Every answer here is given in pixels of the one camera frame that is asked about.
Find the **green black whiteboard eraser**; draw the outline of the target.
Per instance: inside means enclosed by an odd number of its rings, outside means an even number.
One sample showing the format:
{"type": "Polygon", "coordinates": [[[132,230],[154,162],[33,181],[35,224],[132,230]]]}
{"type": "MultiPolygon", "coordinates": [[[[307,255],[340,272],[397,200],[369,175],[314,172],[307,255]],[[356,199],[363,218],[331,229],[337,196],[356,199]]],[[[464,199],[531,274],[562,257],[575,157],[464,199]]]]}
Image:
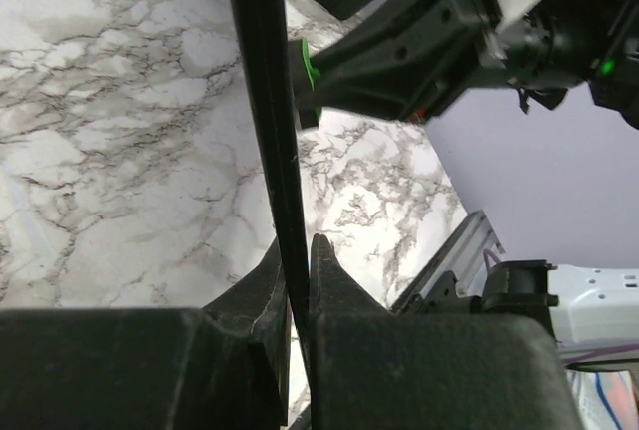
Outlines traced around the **green black whiteboard eraser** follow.
{"type": "Polygon", "coordinates": [[[301,98],[311,95],[320,71],[312,64],[309,43],[306,39],[288,41],[289,71],[294,105],[297,112],[296,127],[299,131],[317,128],[322,108],[312,107],[301,102],[301,98]]]}

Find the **white whiteboard with red writing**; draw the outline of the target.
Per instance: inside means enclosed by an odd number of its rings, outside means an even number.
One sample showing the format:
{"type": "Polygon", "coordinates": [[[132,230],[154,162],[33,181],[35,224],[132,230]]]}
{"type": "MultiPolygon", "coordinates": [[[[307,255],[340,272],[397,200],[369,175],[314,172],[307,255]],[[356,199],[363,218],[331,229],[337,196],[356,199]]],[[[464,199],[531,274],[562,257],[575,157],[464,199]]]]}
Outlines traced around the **white whiteboard with red writing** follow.
{"type": "Polygon", "coordinates": [[[307,344],[309,267],[284,0],[231,0],[276,238],[207,311],[223,338],[212,377],[222,429],[287,422],[290,329],[307,344]]]}

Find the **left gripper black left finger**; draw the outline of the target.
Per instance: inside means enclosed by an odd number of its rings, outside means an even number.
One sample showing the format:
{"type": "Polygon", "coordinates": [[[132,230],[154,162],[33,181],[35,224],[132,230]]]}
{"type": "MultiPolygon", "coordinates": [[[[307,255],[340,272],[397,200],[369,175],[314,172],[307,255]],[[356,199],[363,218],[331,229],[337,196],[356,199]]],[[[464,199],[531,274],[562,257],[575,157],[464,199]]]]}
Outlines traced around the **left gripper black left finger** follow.
{"type": "Polygon", "coordinates": [[[280,251],[201,308],[1,314],[5,429],[277,429],[290,311],[280,251]]]}

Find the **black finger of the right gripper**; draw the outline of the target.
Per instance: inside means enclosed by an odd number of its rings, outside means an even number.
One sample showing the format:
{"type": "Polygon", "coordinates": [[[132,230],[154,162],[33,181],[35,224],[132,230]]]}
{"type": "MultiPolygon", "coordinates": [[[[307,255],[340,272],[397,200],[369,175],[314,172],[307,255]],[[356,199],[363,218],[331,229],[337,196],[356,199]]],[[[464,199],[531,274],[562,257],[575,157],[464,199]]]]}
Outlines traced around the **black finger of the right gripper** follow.
{"type": "Polygon", "coordinates": [[[321,71],[344,64],[387,38],[395,37],[430,11],[438,0],[387,0],[338,42],[312,57],[321,71]]]}
{"type": "Polygon", "coordinates": [[[311,95],[301,102],[386,121],[427,121],[439,113],[439,71],[426,65],[383,67],[368,75],[320,74],[311,95]]]}

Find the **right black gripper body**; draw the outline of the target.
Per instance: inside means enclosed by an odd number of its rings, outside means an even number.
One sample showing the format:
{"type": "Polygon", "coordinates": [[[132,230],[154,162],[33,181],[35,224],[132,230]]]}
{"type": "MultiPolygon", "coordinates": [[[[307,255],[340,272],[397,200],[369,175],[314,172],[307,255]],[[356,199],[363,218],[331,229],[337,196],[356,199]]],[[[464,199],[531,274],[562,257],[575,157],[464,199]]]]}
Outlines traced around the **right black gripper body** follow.
{"type": "Polygon", "coordinates": [[[391,0],[397,27],[391,73],[408,86],[401,121],[426,122],[468,89],[509,88],[497,0],[391,0]]]}

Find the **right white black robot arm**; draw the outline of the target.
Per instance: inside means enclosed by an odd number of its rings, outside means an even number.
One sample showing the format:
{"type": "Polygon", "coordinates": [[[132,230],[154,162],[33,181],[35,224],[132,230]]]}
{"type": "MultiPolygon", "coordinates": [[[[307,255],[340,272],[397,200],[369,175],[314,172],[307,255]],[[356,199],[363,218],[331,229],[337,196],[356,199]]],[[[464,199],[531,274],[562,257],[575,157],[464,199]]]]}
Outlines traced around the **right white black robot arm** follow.
{"type": "MultiPolygon", "coordinates": [[[[340,20],[372,0],[315,0],[340,20]]],[[[557,108],[586,85],[596,106],[638,123],[638,0],[386,0],[312,54],[288,46],[302,128],[332,107],[424,124],[470,89],[509,89],[520,109],[557,108]]],[[[638,273],[501,261],[471,215],[395,306],[399,314],[532,318],[569,365],[638,356],[638,273]]]]}

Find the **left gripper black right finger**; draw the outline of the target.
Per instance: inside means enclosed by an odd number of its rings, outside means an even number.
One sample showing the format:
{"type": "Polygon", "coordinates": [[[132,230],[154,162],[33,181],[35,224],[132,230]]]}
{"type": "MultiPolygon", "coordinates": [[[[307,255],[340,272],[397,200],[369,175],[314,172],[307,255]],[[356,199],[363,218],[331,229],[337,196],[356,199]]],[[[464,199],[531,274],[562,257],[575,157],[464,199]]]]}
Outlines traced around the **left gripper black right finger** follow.
{"type": "Polygon", "coordinates": [[[311,249],[310,387],[316,429],[578,429],[544,328],[513,315],[402,315],[311,249]]]}

